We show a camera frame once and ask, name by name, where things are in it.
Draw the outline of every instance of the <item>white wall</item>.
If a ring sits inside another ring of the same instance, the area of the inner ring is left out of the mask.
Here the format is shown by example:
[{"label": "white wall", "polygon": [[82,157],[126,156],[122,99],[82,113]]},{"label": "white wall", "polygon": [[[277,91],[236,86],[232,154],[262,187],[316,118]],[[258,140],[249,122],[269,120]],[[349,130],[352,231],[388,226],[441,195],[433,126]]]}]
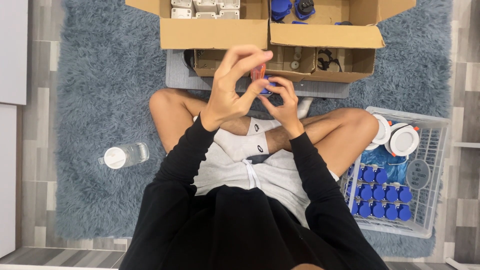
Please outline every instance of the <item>white wall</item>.
[{"label": "white wall", "polygon": [[0,102],[26,104],[28,0],[0,0]]},{"label": "white wall", "polygon": [[17,106],[0,104],[0,258],[15,250],[16,141]]}]

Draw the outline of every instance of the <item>blue shaggy rug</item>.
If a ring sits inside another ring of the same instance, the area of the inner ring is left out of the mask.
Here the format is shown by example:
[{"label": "blue shaggy rug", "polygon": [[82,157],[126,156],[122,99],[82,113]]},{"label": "blue shaggy rug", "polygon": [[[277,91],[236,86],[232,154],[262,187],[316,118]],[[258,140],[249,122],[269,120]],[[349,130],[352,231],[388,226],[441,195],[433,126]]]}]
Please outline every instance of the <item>blue shaggy rug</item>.
[{"label": "blue shaggy rug", "polygon": [[[56,232],[132,236],[142,191],[165,156],[148,109],[149,97],[165,87],[158,17],[123,0],[64,0],[64,9]],[[316,99],[309,115],[376,106],[448,117],[451,9],[451,0],[417,0],[414,9],[381,22],[386,47],[377,50],[374,75],[353,83],[347,99]],[[258,102],[252,108],[265,111]],[[107,148],[133,142],[148,144],[148,161],[121,170],[98,164]],[[381,256],[425,257],[435,244],[434,236],[364,233]]]}]

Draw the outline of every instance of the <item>white plastic basket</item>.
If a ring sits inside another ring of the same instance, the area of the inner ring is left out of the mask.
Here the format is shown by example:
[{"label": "white plastic basket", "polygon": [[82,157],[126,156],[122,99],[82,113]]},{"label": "white plastic basket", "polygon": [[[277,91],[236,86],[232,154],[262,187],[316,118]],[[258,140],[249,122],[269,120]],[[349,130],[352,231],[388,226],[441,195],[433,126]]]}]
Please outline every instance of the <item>white plastic basket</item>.
[{"label": "white plastic basket", "polygon": [[[440,178],[444,163],[444,153],[448,151],[448,137],[450,134],[450,120],[427,115],[402,112],[396,110],[387,110],[376,107],[366,109],[371,114],[380,114],[389,121],[413,123],[419,127],[418,133],[420,143],[417,149],[410,154],[407,166],[414,160],[423,160],[428,165],[430,173],[428,180],[422,184],[406,179],[404,185],[410,187],[412,200],[408,203],[412,217],[408,221],[380,219],[369,216],[367,218],[355,215],[361,229],[380,231],[386,233],[396,233],[419,238],[430,238],[432,235],[433,222],[435,220],[435,210],[437,206]],[[352,181],[351,194],[355,194],[357,187],[357,177],[359,173],[361,156],[355,161],[353,175],[342,176],[341,189],[345,198],[348,198],[344,183]],[[348,207],[353,206],[350,200]]]}]

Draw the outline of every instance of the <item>white electrical box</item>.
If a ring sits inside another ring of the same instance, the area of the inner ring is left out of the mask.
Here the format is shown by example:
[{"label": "white electrical box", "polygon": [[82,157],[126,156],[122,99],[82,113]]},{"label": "white electrical box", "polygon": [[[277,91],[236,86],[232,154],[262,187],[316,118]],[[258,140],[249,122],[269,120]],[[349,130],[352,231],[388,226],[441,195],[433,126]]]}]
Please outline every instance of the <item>white electrical box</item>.
[{"label": "white electrical box", "polygon": [[218,12],[221,10],[239,10],[240,0],[217,0],[216,7]]},{"label": "white electrical box", "polygon": [[195,6],[192,0],[171,0],[172,7],[179,9],[189,9],[195,14]]},{"label": "white electrical box", "polygon": [[222,10],[216,16],[217,19],[240,19],[240,11],[238,10]]},{"label": "white electrical box", "polygon": [[194,0],[193,4],[197,12],[214,12],[218,14],[216,0]]},{"label": "white electrical box", "polygon": [[191,19],[192,11],[190,9],[172,9],[172,19]]},{"label": "white electrical box", "polygon": [[192,19],[216,19],[216,16],[215,12],[197,12]]}]

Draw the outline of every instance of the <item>leg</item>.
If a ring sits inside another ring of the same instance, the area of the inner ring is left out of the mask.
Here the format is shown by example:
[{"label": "leg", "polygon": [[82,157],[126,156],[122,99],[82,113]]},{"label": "leg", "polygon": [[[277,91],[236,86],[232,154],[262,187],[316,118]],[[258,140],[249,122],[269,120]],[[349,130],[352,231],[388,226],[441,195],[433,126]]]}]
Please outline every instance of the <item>leg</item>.
[{"label": "leg", "polygon": [[[361,109],[337,109],[302,121],[310,140],[328,165],[341,175],[372,142],[378,132],[378,121]],[[283,127],[265,133],[270,153],[291,151]]]},{"label": "leg", "polygon": [[[167,153],[193,124],[193,116],[197,116],[206,104],[206,101],[180,89],[161,89],[152,95],[150,113]],[[236,135],[246,135],[249,125],[250,117],[244,116],[222,124],[221,128]]]}]

